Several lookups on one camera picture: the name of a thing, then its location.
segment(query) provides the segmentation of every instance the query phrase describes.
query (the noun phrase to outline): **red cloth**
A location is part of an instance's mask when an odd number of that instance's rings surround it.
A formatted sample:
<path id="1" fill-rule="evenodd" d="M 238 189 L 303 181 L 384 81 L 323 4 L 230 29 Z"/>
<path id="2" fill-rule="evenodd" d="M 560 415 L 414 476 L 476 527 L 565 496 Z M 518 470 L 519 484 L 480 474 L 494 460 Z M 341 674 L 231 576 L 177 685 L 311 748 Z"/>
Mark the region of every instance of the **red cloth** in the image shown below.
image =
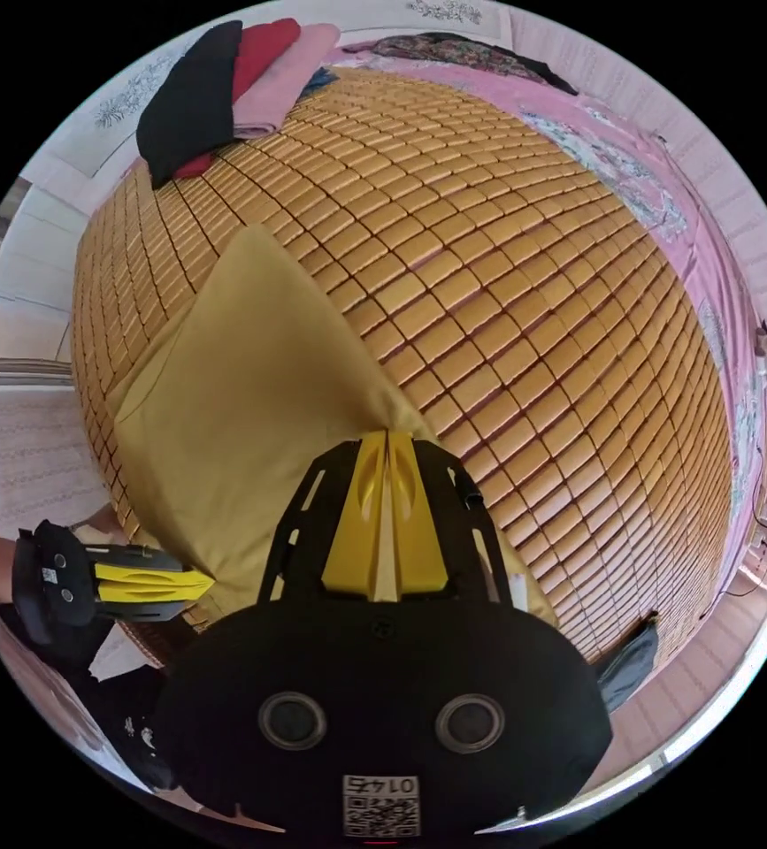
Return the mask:
<path id="1" fill-rule="evenodd" d="M 265 69 L 294 44 L 301 26 L 294 18 L 281 18 L 271 24 L 256 24 L 242 30 L 239 52 L 233 71 L 233 103 L 258 79 Z M 198 177 L 212 163 L 212 154 L 204 153 L 174 172 L 175 180 Z"/>

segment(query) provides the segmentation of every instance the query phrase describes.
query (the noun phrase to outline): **pink towel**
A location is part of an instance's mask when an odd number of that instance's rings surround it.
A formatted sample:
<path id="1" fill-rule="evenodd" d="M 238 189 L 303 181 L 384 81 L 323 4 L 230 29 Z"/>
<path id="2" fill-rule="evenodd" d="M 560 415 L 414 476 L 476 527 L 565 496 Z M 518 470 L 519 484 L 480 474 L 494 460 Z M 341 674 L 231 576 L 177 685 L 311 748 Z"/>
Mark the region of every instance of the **pink towel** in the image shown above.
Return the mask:
<path id="1" fill-rule="evenodd" d="M 235 137 L 256 139 L 276 133 L 340 34 L 333 24 L 301 27 L 297 41 L 233 104 Z"/>

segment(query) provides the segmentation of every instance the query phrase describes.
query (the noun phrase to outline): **bamboo sleeping mat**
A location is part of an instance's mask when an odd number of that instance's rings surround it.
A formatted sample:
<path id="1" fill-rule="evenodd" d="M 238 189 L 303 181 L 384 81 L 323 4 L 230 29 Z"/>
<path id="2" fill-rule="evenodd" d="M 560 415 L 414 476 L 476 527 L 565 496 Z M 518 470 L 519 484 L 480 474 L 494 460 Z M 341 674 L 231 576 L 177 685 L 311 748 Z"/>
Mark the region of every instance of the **bamboo sleeping mat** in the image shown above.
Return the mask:
<path id="1" fill-rule="evenodd" d="M 127 532 L 104 397 L 234 231 L 264 222 L 464 458 L 580 651 L 657 609 L 663 662 L 709 604 L 730 509 L 725 407 L 680 280 L 519 120 L 453 88 L 338 74 L 203 177 L 154 193 L 139 164 L 82 237 L 74 372 Z"/>

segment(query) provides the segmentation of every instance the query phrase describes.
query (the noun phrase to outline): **floral bedsheet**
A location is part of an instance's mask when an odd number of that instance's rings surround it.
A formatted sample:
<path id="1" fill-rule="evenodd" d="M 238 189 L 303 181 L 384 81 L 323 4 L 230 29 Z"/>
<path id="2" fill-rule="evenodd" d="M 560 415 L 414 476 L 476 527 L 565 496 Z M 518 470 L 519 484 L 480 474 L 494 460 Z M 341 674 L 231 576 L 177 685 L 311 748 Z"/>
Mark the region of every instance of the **floral bedsheet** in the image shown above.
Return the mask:
<path id="1" fill-rule="evenodd" d="M 684 283 L 716 363 L 731 432 L 731 528 L 713 592 L 740 566 L 754 520 L 767 389 L 757 373 L 757 316 L 719 227 L 666 142 L 593 98 L 448 63 L 333 50 L 328 65 L 371 68 L 452 86 L 516 115 L 595 173 L 646 227 Z"/>

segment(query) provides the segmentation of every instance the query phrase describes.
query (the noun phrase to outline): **camera lens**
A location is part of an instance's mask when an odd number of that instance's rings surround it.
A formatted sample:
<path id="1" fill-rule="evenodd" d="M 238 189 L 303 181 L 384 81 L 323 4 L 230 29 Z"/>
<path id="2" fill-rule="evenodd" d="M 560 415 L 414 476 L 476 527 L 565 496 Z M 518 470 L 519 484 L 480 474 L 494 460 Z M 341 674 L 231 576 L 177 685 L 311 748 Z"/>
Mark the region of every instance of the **camera lens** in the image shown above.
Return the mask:
<path id="1" fill-rule="evenodd" d="M 494 699 L 469 693 L 452 699 L 436 718 L 436 737 L 457 754 L 488 749 L 504 730 L 504 712 Z"/>
<path id="2" fill-rule="evenodd" d="M 310 749 L 324 737 L 321 706 L 300 692 L 280 692 L 259 709 L 259 729 L 270 743 L 288 751 Z"/>

